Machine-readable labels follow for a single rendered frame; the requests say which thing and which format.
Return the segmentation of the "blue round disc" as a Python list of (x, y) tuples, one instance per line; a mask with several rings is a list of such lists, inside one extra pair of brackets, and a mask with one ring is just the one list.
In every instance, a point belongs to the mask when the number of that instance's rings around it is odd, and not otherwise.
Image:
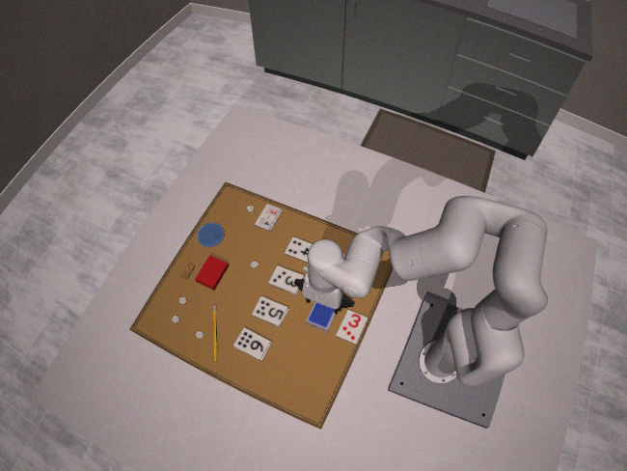
[(217, 223), (207, 223), (200, 227), (197, 239), (202, 246), (213, 247), (218, 245), (224, 237), (223, 228)]

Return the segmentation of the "brown square mat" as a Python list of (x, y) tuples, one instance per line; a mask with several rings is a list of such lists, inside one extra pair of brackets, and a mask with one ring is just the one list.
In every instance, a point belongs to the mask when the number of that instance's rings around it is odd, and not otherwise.
[[(271, 232), (255, 226), (266, 204), (283, 209)], [(249, 212), (247, 207), (254, 210)], [(200, 244), (201, 226), (217, 223), (224, 230), (213, 247)], [(166, 276), (135, 329), (232, 383), (319, 423), (355, 347), (336, 337), (351, 310), (368, 318), (391, 265), (384, 252), (366, 297), (350, 297), (353, 307), (342, 308), (326, 333), (306, 323), (314, 301), (306, 302), (267, 282), (277, 265), (306, 276), (307, 263), (284, 254), (292, 237), (311, 244), (335, 241), (346, 255), (354, 235), (226, 186)], [(196, 282), (207, 258), (229, 264), (215, 291)], [(251, 263), (258, 267), (252, 268)], [(188, 263), (195, 267), (181, 277)], [(251, 316), (265, 296), (289, 311), (280, 327)], [(186, 303), (179, 300), (185, 297)], [(214, 305), (216, 305), (217, 362), (214, 362)], [(174, 323), (173, 317), (179, 317)], [(243, 328), (272, 341), (262, 361), (233, 344)], [(199, 339), (196, 334), (202, 331)]]
[(153, 292), (152, 292), (152, 294), (150, 295), (150, 297), (149, 297), (148, 301), (146, 302), (145, 306), (144, 306), (144, 307), (143, 307), (143, 309), (141, 310), (140, 314), (138, 315), (138, 317), (137, 317), (137, 318), (135, 319), (135, 321), (133, 322), (132, 326), (130, 327), (130, 330), (131, 330), (132, 332), (134, 332), (134, 333), (138, 334), (139, 336), (143, 337), (144, 339), (148, 340), (149, 342), (153, 343), (154, 345), (159, 346), (160, 348), (162, 348), (162, 349), (166, 350), (167, 352), (169, 352), (169, 353), (173, 354), (175, 357), (177, 357), (177, 358), (181, 359), (182, 361), (184, 361), (184, 362), (186, 362), (186, 363), (190, 364), (191, 366), (193, 366), (193, 367), (195, 367), (195, 368), (197, 368), (197, 369), (201, 370), (202, 372), (204, 372), (204, 373), (206, 373), (206, 374), (209, 374), (209, 375), (213, 376), (214, 378), (216, 378), (216, 379), (218, 379), (218, 380), (220, 380), (220, 381), (222, 381), (222, 382), (224, 382), (224, 383), (226, 383), (226, 384), (230, 385), (231, 387), (233, 387), (233, 388), (235, 388), (235, 389), (237, 389), (237, 390), (239, 390), (239, 391), (241, 391), (241, 392), (243, 392), (243, 393), (245, 393), (245, 394), (247, 394), (247, 395), (249, 395), (249, 396), (251, 396), (251, 397), (253, 397), (253, 398), (257, 399), (257, 400), (259, 400), (259, 401), (261, 401), (261, 402), (264, 402), (264, 403), (266, 403), (266, 404), (268, 404), (268, 405), (270, 405), (270, 406), (272, 406), (272, 407), (274, 407), (274, 408), (276, 408), (276, 409), (278, 409), (278, 410), (280, 410), (280, 411), (283, 411), (284, 413), (286, 413), (286, 414), (288, 414), (288, 415), (290, 415), (290, 416), (292, 416), (292, 417), (294, 417), (294, 418), (297, 418), (297, 419), (299, 419), (299, 420), (301, 420), (301, 421), (303, 421), (303, 422), (305, 422), (305, 423), (308, 423), (308, 424), (310, 424), (310, 425), (312, 425), (312, 426), (314, 426), (314, 427), (317, 427), (317, 428), (319, 428), (319, 429), (322, 429), (323, 424), (324, 424), (324, 422), (325, 422), (325, 420), (326, 420), (326, 418), (327, 418), (327, 416), (328, 416), (328, 414), (329, 414), (329, 412), (330, 412), (330, 410), (331, 410), (331, 408), (332, 408), (332, 405), (333, 405), (333, 403), (334, 403), (334, 401), (335, 401), (335, 399), (336, 399), (336, 397), (337, 397), (337, 395), (338, 395), (338, 393), (339, 393), (339, 390), (340, 390), (340, 388), (341, 388), (341, 386), (342, 386), (342, 384), (343, 384), (343, 382), (344, 382), (344, 379), (345, 379), (345, 377), (346, 377), (346, 375), (347, 375), (347, 373), (348, 373), (348, 371), (349, 371), (349, 369), (350, 369), (350, 366), (351, 366), (351, 364), (352, 364), (352, 362), (353, 362), (353, 360), (354, 360), (354, 358), (355, 358), (355, 355), (356, 355), (356, 353), (357, 353), (357, 351), (358, 351), (358, 349), (359, 349), (359, 346), (360, 346), (360, 344), (361, 344), (361, 342), (362, 342), (362, 340), (363, 340), (363, 338), (364, 338), (364, 336), (365, 336), (365, 334), (366, 334), (366, 332), (367, 332), (368, 326), (369, 326), (370, 321), (371, 321), (371, 319), (372, 319), (372, 317), (373, 317), (373, 314), (374, 314), (374, 312), (375, 312), (375, 310), (376, 310), (376, 307), (377, 307), (377, 305), (378, 305), (378, 303), (379, 303), (379, 300), (380, 300), (380, 298), (381, 298), (381, 296), (382, 296), (382, 293), (383, 293), (383, 291), (384, 291), (384, 289), (385, 289), (385, 287), (386, 287), (386, 285), (387, 285), (387, 283), (388, 283), (388, 280), (389, 280), (389, 278), (390, 278), (390, 275), (391, 275), (391, 273), (392, 273), (392, 271), (393, 271), (392, 264), (391, 264), (391, 265), (390, 265), (390, 267), (389, 267), (389, 270), (388, 270), (388, 272), (387, 272), (387, 274), (386, 274), (386, 277), (385, 277), (384, 282), (383, 282), (383, 284), (382, 284), (382, 286), (381, 286), (381, 289), (380, 289), (380, 291), (379, 291), (379, 293), (378, 293), (378, 295), (377, 295), (377, 297), (376, 297), (376, 299), (375, 299), (375, 301), (374, 301), (374, 304), (373, 304), (373, 306), (372, 306), (372, 308), (371, 308), (371, 311), (370, 311), (370, 313), (369, 313), (369, 315), (368, 315), (368, 320), (367, 320), (366, 325), (365, 325), (365, 327), (364, 327), (364, 329), (363, 329), (363, 331), (362, 331), (362, 334), (361, 334), (361, 336), (360, 336), (360, 338), (359, 338), (359, 340), (358, 340), (358, 343), (357, 343), (357, 345), (355, 345), (355, 347), (354, 347), (354, 349), (353, 349), (353, 351), (352, 351), (352, 354), (351, 354), (351, 356), (350, 356), (350, 358), (349, 358), (349, 360), (348, 360), (348, 362), (347, 362), (347, 364), (346, 364), (346, 367), (345, 367), (345, 369), (344, 369), (344, 371), (343, 371), (343, 373), (342, 373), (342, 375), (341, 375), (341, 379), (340, 379), (340, 381), (339, 381), (339, 383), (338, 383), (338, 385), (337, 385), (337, 387), (336, 387), (336, 389), (335, 389), (335, 391), (334, 391), (334, 394), (333, 394), (332, 398), (330, 399), (330, 401), (329, 401), (329, 403), (328, 403), (328, 405), (327, 405), (327, 407), (326, 407), (326, 410), (325, 410), (325, 412), (324, 412), (324, 414), (323, 414), (323, 416), (322, 416), (322, 418), (321, 418), (321, 420), (320, 420), (320, 422), (319, 422), (319, 423), (316, 423), (316, 422), (314, 422), (314, 421), (312, 421), (312, 420), (310, 420), (310, 419), (307, 419), (307, 418), (305, 418), (305, 417), (303, 417), (303, 416), (301, 416), (301, 415), (299, 415), (299, 414), (296, 414), (296, 413), (294, 413), (294, 412), (292, 412), (292, 411), (290, 411), (290, 410), (288, 410), (288, 409), (286, 409), (286, 408), (284, 408), (284, 407), (281, 407), (281, 406), (279, 406), (279, 405), (275, 404), (274, 402), (271, 402), (271, 401), (269, 401), (269, 400), (267, 400), (267, 399), (265, 399), (265, 398), (263, 398), (263, 397), (260, 397), (260, 396), (258, 396), (258, 395), (256, 395), (256, 394), (254, 394), (254, 393), (252, 393), (252, 392), (250, 392), (250, 391), (248, 391), (248, 390), (246, 390), (246, 389), (244, 389), (244, 388), (242, 388), (242, 387), (240, 387), (240, 386), (238, 386), (238, 385), (236, 385), (236, 384), (232, 383), (231, 381), (229, 381), (229, 380), (227, 380), (227, 379), (223, 378), (222, 376), (220, 376), (220, 375), (218, 375), (218, 374), (215, 374), (215, 373), (211, 372), (210, 370), (208, 370), (208, 369), (206, 369), (206, 368), (204, 368), (204, 367), (202, 367), (202, 366), (198, 365), (197, 363), (195, 363), (195, 362), (193, 362), (193, 361), (191, 361), (191, 360), (187, 359), (186, 357), (184, 357), (184, 356), (182, 356), (182, 355), (178, 354), (177, 352), (175, 352), (175, 351), (173, 351), (173, 350), (169, 349), (168, 347), (163, 346), (162, 344), (158, 343), (156, 340), (152, 339), (151, 337), (149, 337), (149, 336), (145, 335), (144, 333), (140, 332), (139, 330), (135, 329), (136, 324), (137, 324), (137, 323), (138, 323), (138, 321), (140, 320), (140, 318), (141, 318), (141, 316), (143, 315), (143, 313), (146, 311), (146, 309), (147, 309), (147, 307), (149, 306), (149, 304), (150, 304), (151, 300), (153, 299), (153, 297), (155, 296), (156, 292), (157, 292), (157, 291), (158, 291), (158, 289), (160, 288), (161, 284), (162, 284), (162, 283), (163, 283), (163, 281), (165, 280), (166, 276), (168, 275), (168, 273), (169, 273), (169, 272), (170, 272), (170, 270), (172, 269), (173, 265), (175, 264), (175, 262), (177, 261), (178, 257), (180, 256), (181, 252), (183, 251), (183, 249), (185, 248), (185, 246), (187, 245), (187, 243), (189, 242), (189, 240), (191, 239), (191, 237), (193, 236), (193, 234), (197, 231), (197, 229), (199, 228), (199, 226), (200, 226), (200, 225), (201, 225), (201, 223), (203, 222), (204, 218), (206, 217), (206, 215), (208, 214), (208, 212), (210, 211), (210, 209), (212, 208), (212, 206), (214, 205), (214, 203), (216, 202), (216, 200), (218, 199), (218, 197), (219, 197), (219, 196), (220, 196), (220, 194), (223, 192), (223, 190), (225, 189), (225, 187), (226, 187), (226, 186), (229, 186), (229, 187), (234, 188), (234, 189), (236, 189), (236, 190), (242, 191), (242, 192), (247, 193), (247, 194), (249, 194), (249, 195), (255, 196), (255, 197), (257, 197), (257, 198), (260, 198), (260, 199), (262, 199), (262, 200), (264, 200), (264, 201), (267, 201), (267, 202), (272, 203), (272, 204), (274, 204), (274, 205), (277, 205), (277, 206), (279, 206), (279, 207), (286, 208), (286, 209), (289, 209), (289, 210), (294, 211), (294, 212), (296, 212), (296, 213), (302, 214), (302, 215), (307, 216), (307, 217), (309, 217), (309, 218), (311, 218), (311, 219), (313, 219), (313, 220), (316, 220), (316, 221), (318, 221), (318, 222), (324, 223), (324, 224), (326, 224), (326, 225), (329, 225), (329, 226), (331, 226), (331, 227), (334, 227), (334, 228), (339, 229), (339, 230), (341, 230), (341, 231), (344, 231), (344, 232), (346, 232), (346, 233), (352, 234), (352, 235), (354, 235), (354, 236), (358, 234), (358, 233), (352, 232), (352, 231), (350, 231), (350, 230), (347, 230), (346, 228), (343, 228), (343, 227), (341, 227), (341, 226), (338, 226), (338, 225), (336, 225), (336, 224), (330, 223), (330, 222), (325, 221), (325, 220), (323, 220), (323, 219), (320, 219), (320, 218), (318, 218), (318, 217), (315, 217), (315, 216), (312, 216), (312, 215), (310, 215), (310, 214), (307, 214), (306, 212), (303, 212), (303, 211), (301, 211), (301, 210), (298, 210), (298, 209), (295, 209), (295, 208), (291, 208), (291, 207), (286, 206), (286, 205), (284, 205), (284, 204), (281, 204), (281, 203), (278, 203), (278, 202), (273, 201), (273, 200), (271, 200), (271, 199), (268, 199), (268, 198), (265, 198), (265, 197), (263, 197), (263, 196), (260, 196), (259, 194), (253, 193), (253, 192), (251, 192), (251, 191), (245, 190), (245, 189), (243, 189), (243, 188), (240, 188), (240, 187), (238, 187), (238, 186), (235, 186), (235, 185), (232, 185), (232, 184), (230, 184), (230, 183), (225, 182), (225, 183), (223, 184), (223, 186), (221, 187), (221, 189), (219, 190), (219, 192), (217, 193), (217, 195), (214, 197), (214, 199), (213, 199), (213, 200), (212, 200), (212, 202), (210, 203), (210, 205), (208, 206), (208, 208), (206, 209), (206, 211), (204, 212), (203, 216), (201, 217), (201, 219), (199, 220), (199, 222), (197, 223), (197, 225), (195, 226), (195, 228), (193, 229), (193, 231), (191, 232), (191, 234), (189, 235), (189, 237), (185, 240), (185, 242), (183, 243), (183, 245), (181, 246), (181, 248), (180, 248), (180, 249), (179, 249), (179, 251), (177, 252), (177, 254), (176, 254), (175, 258), (173, 259), (173, 261), (171, 262), (171, 264), (170, 264), (170, 265), (169, 265), (169, 267), (167, 268), (166, 272), (164, 273), (164, 275), (163, 275), (163, 276), (162, 276), (162, 278), (160, 279), (159, 283), (157, 284), (157, 286), (155, 287), (154, 291), (153, 291)]

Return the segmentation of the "red rectangular box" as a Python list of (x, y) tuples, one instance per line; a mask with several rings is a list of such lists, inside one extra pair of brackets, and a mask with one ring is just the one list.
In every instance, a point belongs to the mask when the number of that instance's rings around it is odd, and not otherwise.
[(209, 256), (197, 275), (196, 282), (215, 291), (228, 267), (227, 263)]

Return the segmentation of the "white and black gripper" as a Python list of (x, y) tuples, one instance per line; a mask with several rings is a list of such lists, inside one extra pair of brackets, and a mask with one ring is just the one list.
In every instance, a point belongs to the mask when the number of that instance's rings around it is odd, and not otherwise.
[[(330, 292), (315, 291), (310, 285), (309, 277), (307, 275), (308, 274), (306, 274), (305, 279), (295, 279), (294, 281), (294, 284), (306, 297), (307, 303), (309, 303), (310, 300), (312, 300), (321, 305), (335, 309), (335, 314), (340, 312), (341, 308), (348, 308), (348, 307), (354, 306), (355, 302), (349, 297), (347, 297), (344, 294), (344, 292), (340, 290), (339, 288), (336, 288)], [(328, 293), (328, 294), (322, 294), (322, 293)]]

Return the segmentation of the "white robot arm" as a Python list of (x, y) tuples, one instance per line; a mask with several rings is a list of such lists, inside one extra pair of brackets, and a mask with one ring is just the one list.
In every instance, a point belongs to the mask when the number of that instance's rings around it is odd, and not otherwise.
[(469, 268), (484, 233), (500, 238), (493, 264), (495, 289), (475, 309), (454, 314), (444, 335), (427, 344), (419, 357), (420, 370), (431, 382), (447, 383), (457, 376), (463, 385), (479, 386), (522, 364), (525, 352), (519, 323), (547, 306), (541, 285), (547, 226), (538, 214), (484, 198), (457, 196), (446, 203), (439, 224), (426, 231), (405, 235), (393, 228), (373, 227), (353, 237), (346, 255), (335, 241), (318, 240), (310, 247), (303, 270), (316, 291), (339, 288), (363, 298), (389, 248), (395, 273), (414, 281)]

